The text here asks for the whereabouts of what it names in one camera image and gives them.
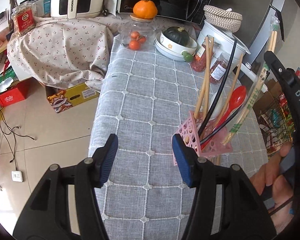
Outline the person's right hand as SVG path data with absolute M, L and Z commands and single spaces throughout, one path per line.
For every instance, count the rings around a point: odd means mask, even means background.
M 285 142 L 281 145 L 280 151 L 273 155 L 270 160 L 262 165 L 250 181 L 259 195 L 262 194 L 265 186 L 272 186 L 272 198 L 274 200 L 274 209 L 280 207 L 293 196 L 293 189 L 283 175 L 279 175 L 280 161 L 292 148 L 291 142 Z M 292 204 L 289 203 L 281 210 L 271 216 L 277 233 L 280 233 L 292 220 L 293 214 L 290 212 Z

